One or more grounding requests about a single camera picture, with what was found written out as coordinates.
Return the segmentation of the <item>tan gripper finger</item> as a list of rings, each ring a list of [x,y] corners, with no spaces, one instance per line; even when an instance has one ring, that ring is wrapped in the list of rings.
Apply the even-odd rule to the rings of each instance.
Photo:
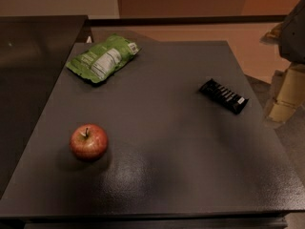
[[[290,67],[285,71],[276,100],[294,108],[305,101],[304,66]]]
[[[276,102],[270,102],[266,106],[266,116],[273,122],[286,122],[294,113],[294,108]]]

